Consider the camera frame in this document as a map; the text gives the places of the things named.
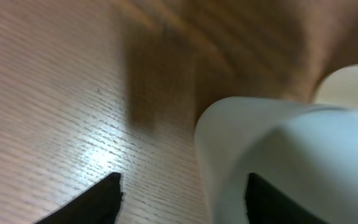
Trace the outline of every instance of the wood grain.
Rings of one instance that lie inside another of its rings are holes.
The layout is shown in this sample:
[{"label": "wood grain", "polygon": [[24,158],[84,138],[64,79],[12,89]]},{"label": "wood grain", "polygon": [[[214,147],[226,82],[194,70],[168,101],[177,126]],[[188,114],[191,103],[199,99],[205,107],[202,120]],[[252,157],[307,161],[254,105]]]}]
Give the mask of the wood grain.
[{"label": "wood grain", "polygon": [[232,95],[311,101],[358,63],[358,1],[0,0],[0,223],[112,171],[119,223],[208,223],[197,117]]}]

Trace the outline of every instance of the black object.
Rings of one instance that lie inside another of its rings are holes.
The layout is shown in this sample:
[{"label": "black object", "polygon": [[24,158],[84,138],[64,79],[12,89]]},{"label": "black object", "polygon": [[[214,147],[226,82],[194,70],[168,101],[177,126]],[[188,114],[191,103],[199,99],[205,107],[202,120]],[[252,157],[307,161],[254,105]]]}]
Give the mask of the black object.
[{"label": "black object", "polygon": [[123,193],[121,174],[113,172],[85,193],[36,224],[114,224]]},{"label": "black object", "polygon": [[249,174],[245,200],[250,224],[326,224],[255,173]]}]

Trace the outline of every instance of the white object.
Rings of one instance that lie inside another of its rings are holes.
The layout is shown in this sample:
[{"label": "white object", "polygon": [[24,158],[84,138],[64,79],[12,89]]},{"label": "white object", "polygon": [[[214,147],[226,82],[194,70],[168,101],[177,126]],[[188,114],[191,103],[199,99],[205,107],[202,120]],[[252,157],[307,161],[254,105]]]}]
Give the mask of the white object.
[{"label": "white object", "polygon": [[226,98],[201,116],[195,146],[213,223],[248,223],[251,172],[327,223],[358,223],[358,112]]},{"label": "white object", "polygon": [[358,109],[358,65],[328,76],[319,87],[315,102]]}]

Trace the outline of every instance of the brown wooden surface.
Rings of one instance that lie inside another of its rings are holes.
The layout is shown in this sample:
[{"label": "brown wooden surface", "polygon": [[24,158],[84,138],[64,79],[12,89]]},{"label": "brown wooden surface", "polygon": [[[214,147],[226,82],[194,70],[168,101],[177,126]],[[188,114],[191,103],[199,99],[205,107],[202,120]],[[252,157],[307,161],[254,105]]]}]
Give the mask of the brown wooden surface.
[{"label": "brown wooden surface", "polygon": [[207,223],[192,144],[225,96],[310,101],[358,63],[358,0],[0,0],[0,223],[116,171],[119,223]]}]

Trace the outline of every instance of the dark wood streak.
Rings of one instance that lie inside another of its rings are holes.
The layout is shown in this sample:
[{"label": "dark wood streak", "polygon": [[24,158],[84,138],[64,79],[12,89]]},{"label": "dark wood streak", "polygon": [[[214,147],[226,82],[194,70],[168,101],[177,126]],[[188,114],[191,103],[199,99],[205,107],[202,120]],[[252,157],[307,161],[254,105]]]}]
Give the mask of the dark wood streak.
[{"label": "dark wood streak", "polygon": [[119,223],[208,223],[202,111],[233,95],[309,102],[354,63],[354,0],[0,0],[0,223],[34,222],[113,171]]}]

